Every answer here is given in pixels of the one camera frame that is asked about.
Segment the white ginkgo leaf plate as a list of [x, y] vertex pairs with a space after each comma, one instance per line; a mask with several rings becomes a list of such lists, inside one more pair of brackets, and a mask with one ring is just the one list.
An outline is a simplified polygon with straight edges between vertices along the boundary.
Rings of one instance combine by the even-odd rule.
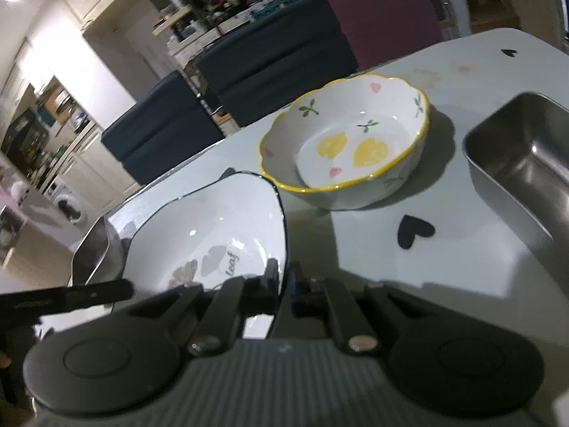
[[122, 276], [134, 296], [115, 311], [180, 285], [216, 290], [235, 276], [282, 278], [287, 264], [286, 216], [277, 188], [258, 174], [237, 172], [159, 208], [141, 227], [127, 225]]

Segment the yellow rimmed lemon bowl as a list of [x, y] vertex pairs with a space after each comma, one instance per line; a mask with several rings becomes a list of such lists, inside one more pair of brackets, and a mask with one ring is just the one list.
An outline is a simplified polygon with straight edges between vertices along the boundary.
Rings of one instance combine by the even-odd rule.
[[415, 171], [430, 125], [426, 94], [375, 73], [309, 91], [278, 114], [259, 143], [260, 171], [327, 210], [376, 204]]

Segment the rectangular steel tray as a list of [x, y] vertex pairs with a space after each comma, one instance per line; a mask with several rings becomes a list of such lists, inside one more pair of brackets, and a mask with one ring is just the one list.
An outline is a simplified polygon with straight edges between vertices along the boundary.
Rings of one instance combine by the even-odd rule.
[[519, 236], [568, 242], [568, 110], [526, 91], [469, 131], [474, 188]]
[[122, 276], [126, 252], [117, 230], [99, 217], [75, 250], [71, 262], [73, 286], [105, 283]]

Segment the black heart sticker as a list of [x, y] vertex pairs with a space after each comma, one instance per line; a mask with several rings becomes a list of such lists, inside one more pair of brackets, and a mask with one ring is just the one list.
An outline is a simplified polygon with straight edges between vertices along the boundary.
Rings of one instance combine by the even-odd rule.
[[417, 236], [430, 238], [435, 232], [433, 224], [411, 215], [404, 215], [397, 230], [397, 244], [401, 249], [409, 250]]
[[517, 51], [517, 50], [515, 50], [515, 49], [510, 49], [510, 48], [503, 49], [501, 52], [504, 53], [504, 55], [506, 55], [506, 56], [508, 56], [508, 57], [510, 57], [510, 58], [514, 58], [514, 57], [518, 54], [518, 51]]

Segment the left dark blue chair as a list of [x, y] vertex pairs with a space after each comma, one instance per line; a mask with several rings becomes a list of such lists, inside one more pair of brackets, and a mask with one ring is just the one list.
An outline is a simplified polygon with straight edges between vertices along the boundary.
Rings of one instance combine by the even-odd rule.
[[142, 186], [223, 139], [223, 132], [177, 70], [101, 135], [105, 148]]

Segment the dark blue chair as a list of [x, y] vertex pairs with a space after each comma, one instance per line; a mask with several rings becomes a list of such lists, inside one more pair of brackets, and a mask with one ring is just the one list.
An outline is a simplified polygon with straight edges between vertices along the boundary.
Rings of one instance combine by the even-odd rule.
[[142, 186], [223, 139], [223, 132], [177, 70], [101, 135], [105, 148]]
[[298, 0], [239, 28], [196, 64], [241, 127], [358, 68], [328, 0]]

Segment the right dark blue chair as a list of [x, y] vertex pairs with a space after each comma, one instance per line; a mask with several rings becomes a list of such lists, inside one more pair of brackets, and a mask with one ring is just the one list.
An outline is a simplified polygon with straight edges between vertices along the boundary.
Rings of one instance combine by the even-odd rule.
[[239, 28], [196, 64], [241, 127], [358, 68], [328, 0], [298, 0]]

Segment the maroon chair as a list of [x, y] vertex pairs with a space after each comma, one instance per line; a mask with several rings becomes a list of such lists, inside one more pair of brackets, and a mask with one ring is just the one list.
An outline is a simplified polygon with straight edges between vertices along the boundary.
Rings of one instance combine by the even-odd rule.
[[431, 0], [328, 0], [359, 70], [443, 40]]

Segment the black heart sticker far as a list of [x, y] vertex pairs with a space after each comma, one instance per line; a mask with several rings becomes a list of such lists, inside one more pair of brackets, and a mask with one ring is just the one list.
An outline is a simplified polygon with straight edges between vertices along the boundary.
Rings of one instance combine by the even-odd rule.
[[506, 55], [506, 56], [508, 56], [508, 57], [510, 57], [510, 58], [514, 58], [514, 57], [518, 54], [518, 51], [517, 51], [517, 50], [515, 50], [515, 49], [510, 49], [510, 48], [503, 49], [501, 52], [504, 53], [504, 55]]

